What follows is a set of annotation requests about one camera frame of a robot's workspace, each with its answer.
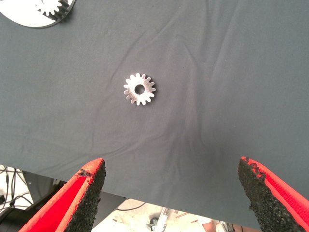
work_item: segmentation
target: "floor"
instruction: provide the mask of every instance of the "floor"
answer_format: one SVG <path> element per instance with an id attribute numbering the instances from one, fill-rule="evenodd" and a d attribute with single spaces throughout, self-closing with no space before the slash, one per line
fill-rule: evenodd
<path id="1" fill-rule="evenodd" d="M 14 178 L 14 168 L 7 167 L 6 172 L 4 166 L 0 165 L 0 195 L 6 195 L 8 190 L 8 197 L 5 204 L 0 204 L 0 213 L 2 209 L 6 209 L 10 205 L 12 200 L 12 190 L 14 190 L 15 207 L 25 209 L 33 203 L 32 197 L 29 194 L 28 187 L 25 183 L 23 174 L 20 170 L 16 170 Z M 8 174 L 9 182 L 6 183 L 6 174 Z M 140 202 L 134 199 L 128 199 L 124 201 L 118 209 L 131 209 L 142 205 L 144 202 Z M 107 218 L 99 223 L 92 232 L 101 231 L 121 231 L 121 232 L 149 232 L 150 227 L 147 224 L 155 217 L 159 217 L 162 211 L 162 207 L 154 204 L 145 203 L 142 207 L 128 211 L 113 211 Z M 209 220 L 209 218 L 200 217 L 198 215 L 185 213 L 182 211 L 171 209 L 166 221 L 165 232 L 205 232 L 202 226 L 202 222 Z M 227 232 L 224 226 L 227 225 L 223 222 L 214 220 L 216 223 L 217 232 Z M 235 232 L 260 232 L 246 227 L 234 225 Z"/>

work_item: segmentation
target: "gear center hole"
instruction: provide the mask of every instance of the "gear center hole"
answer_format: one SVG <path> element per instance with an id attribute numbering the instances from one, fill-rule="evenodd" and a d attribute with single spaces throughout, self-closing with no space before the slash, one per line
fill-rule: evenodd
<path id="1" fill-rule="evenodd" d="M 143 94 L 145 92 L 145 87 L 143 85 L 137 85 L 134 89 L 136 94 Z"/>

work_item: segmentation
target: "metal gear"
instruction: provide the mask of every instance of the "metal gear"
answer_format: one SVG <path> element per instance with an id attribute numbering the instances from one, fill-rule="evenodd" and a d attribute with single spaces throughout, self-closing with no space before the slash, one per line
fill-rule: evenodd
<path id="1" fill-rule="evenodd" d="M 66 0 L 37 0 L 36 3 L 38 11 L 53 20 L 63 19 L 69 6 Z"/>
<path id="2" fill-rule="evenodd" d="M 153 98 L 155 95 L 152 93 L 155 91 L 155 88 L 152 88 L 154 86 L 154 82 L 150 82 L 151 78 L 147 77 L 143 74 L 140 76 L 139 73 L 136 74 L 136 76 L 131 75 L 129 79 L 126 80 L 127 85 L 124 85 L 124 88 L 126 90 L 124 91 L 124 94 L 127 94 L 126 99 L 131 99 L 131 103 L 133 104 L 136 102 L 136 105 L 140 105 L 142 103 L 143 105 L 147 102 L 151 102 L 150 98 Z M 142 85 L 144 87 L 144 92 L 142 94 L 139 94 L 136 92 L 136 88 Z"/>

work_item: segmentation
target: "wire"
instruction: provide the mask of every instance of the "wire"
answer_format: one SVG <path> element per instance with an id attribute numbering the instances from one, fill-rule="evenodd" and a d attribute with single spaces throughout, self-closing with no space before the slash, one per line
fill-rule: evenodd
<path id="1" fill-rule="evenodd" d="M 14 200 L 14 196 L 15 196 L 15 187 L 16 187 L 16 168 L 14 168 L 14 174 L 13 174 L 13 177 L 12 177 L 12 181 L 11 181 L 11 199 L 12 201 Z"/>
<path id="2" fill-rule="evenodd" d="M 9 194 L 9 182 L 10 182 L 10 179 L 9 179 L 9 173 L 8 173 L 8 169 L 6 166 L 4 166 L 4 169 L 6 171 L 6 177 L 5 177 L 5 182 L 6 182 L 6 195 L 5 195 L 5 200 L 7 201 L 8 200 L 8 194 Z"/>
<path id="3" fill-rule="evenodd" d="M 17 200 L 18 198 L 23 198 L 23 199 L 25 199 L 27 202 L 29 202 L 29 203 L 32 205 L 32 202 L 29 201 L 26 197 L 24 197 L 24 196 L 21 195 L 21 196 L 15 197 L 14 199 Z"/>
<path id="4" fill-rule="evenodd" d="M 15 207 L 24 207 L 24 208 L 28 208 L 29 206 L 24 206 L 24 205 L 15 205 Z"/>
<path id="5" fill-rule="evenodd" d="M 15 198 L 14 198 L 14 200 L 17 200 L 18 198 L 23 198 L 25 195 L 27 195 L 27 194 L 30 194 L 29 192 L 25 192 L 25 193 L 23 193 L 23 194 L 21 194 L 21 195 L 18 195 L 18 196 L 16 196 Z"/>
<path id="6" fill-rule="evenodd" d="M 134 210 L 134 209 L 138 209 L 138 208 L 141 208 L 143 205 L 145 205 L 146 202 L 144 202 L 143 204 L 141 204 L 140 206 L 138 207 L 135 207 L 135 208 L 132 208 L 132 209 L 116 209 L 116 210 L 119 210 L 119 211 L 129 211 L 129 210 Z"/>

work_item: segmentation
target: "small spur gear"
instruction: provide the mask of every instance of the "small spur gear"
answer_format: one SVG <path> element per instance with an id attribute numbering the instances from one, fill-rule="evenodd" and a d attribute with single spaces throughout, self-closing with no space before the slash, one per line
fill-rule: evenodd
<path id="1" fill-rule="evenodd" d="M 69 8 L 66 0 L 37 0 L 36 2 L 39 12 L 56 21 L 63 19 Z"/>
<path id="2" fill-rule="evenodd" d="M 155 88 L 152 88 L 154 86 L 154 82 L 150 82 L 151 78 L 147 77 L 143 74 L 140 76 L 139 73 L 135 75 L 131 75 L 129 79 L 126 80 L 127 85 L 124 85 L 124 88 L 126 90 L 124 91 L 124 94 L 127 94 L 126 99 L 131 99 L 131 103 L 133 104 L 136 102 L 136 105 L 140 105 L 142 103 L 143 105 L 147 102 L 151 102 L 151 97 L 153 98 L 155 95 L 152 93 L 155 91 Z M 137 93 L 137 87 L 143 86 L 144 92 L 139 94 Z"/>

